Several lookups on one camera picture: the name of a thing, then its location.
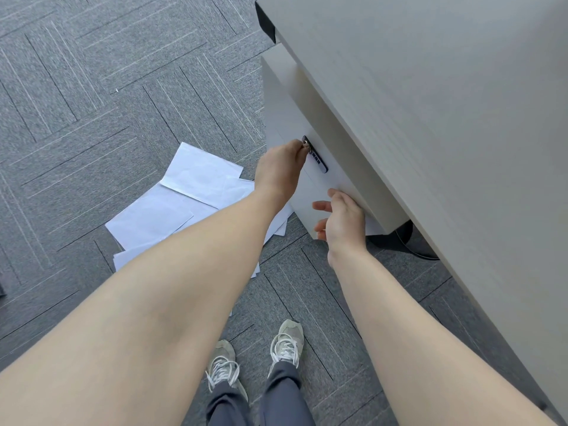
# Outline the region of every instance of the gray carpet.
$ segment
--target gray carpet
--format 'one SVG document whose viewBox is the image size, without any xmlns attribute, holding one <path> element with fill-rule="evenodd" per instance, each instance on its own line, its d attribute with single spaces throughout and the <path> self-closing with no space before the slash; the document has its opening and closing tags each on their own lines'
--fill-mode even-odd
<svg viewBox="0 0 568 426">
<path fill-rule="evenodd" d="M 181 141 L 253 178 L 265 149 L 259 55 L 272 46 L 253 2 L 0 0 L 0 369 L 112 274 L 120 247 L 104 223 L 161 178 Z M 444 326 L 545 400 L 442 264 L 372 250 Z M 292 215 L 227 322 L 252 410 L 269 343 L 293 317 L 316 422 L 395 424 L 326 253 Z M 204 423 L 206 398 L 202 383 L 185 424 Z"/>
</svg>

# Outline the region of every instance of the desk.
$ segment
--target desk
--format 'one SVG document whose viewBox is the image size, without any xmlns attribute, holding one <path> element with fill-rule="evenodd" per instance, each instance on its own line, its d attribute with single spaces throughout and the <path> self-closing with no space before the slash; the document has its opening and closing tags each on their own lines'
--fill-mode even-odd
<svg viewBox="0 0 568 426">
<path fill-rule="evenodd" d="M 258 0 L 568 417 L 568 0 Z"/>
</svg>

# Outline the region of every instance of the hand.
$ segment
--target hand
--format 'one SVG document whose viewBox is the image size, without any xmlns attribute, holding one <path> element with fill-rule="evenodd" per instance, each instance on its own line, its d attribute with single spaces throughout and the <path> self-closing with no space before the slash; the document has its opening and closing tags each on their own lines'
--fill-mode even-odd
<svg viewBox="0 0 568 426">
<path fill-rule="evenodd" d="M 329 218 L 319 220 L 314 227 L 317 238 L 327 241 L 330 252 L 327 259 L 331 267 L 342 251 L 367 250 L 365 243 L 365 213 L 347 194 L 330 188 L 331 201 L 312 203 L 317 211 L 331 212 Z"/>
<path fill-rule="evenodd" d="M 254 189 L 269 194 L 275 200 L 277 212 L 296 191 L 308 151 L 307 146 L 294 139 L 270 148 L 260 157 L 254 176 Z"/>
</svg>

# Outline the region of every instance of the gray pants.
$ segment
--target gray pants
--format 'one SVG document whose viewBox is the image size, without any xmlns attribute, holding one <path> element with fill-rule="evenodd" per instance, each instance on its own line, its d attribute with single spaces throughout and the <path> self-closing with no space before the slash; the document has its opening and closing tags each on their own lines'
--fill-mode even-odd
<svg viewBox="0 0 568 426">
<path fill-rule="evenodd" d="M 268 377 L 260 401 L 262 426 L 315 426 L 308 405 L 300 393 L 300 377 L 289 362 L 278 362 Z M 242 394 L 222 382 L 215 386 L 207 405 L 209 426 L 252 426 L 249 406 Z"/>
</svg>

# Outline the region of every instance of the shoe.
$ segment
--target shoe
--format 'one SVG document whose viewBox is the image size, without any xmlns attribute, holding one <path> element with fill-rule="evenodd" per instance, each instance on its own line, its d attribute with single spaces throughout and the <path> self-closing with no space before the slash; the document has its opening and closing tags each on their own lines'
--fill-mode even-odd
<svg viewBox="0 0 568 426">
<path fill-rule="evenodd" d="M 231 387 L 239 390 L 248 402 L 246 390 L 238 380 L 240 368 L 235 361 L 235 349 L 231 343 L 225 339 L 221 339 L 211 354 L 211 360 L 205 373 L 209 381 L 209 391 L 222 381 L 227 381 Z"/>
<path fill-rule="evenodd" d="M 270 344 L 270 356 L 272 357 L 272 366 L 268 376 L 272 373 L 272 369 L 277 362 L 290 362 L 296 368 L 300 363 L 300 356 L 304 348 L 304 330 L 302 325 L 292 320 L 286 320 L 280 326 L 278 335 L 274 337 Z"/>
</svg>

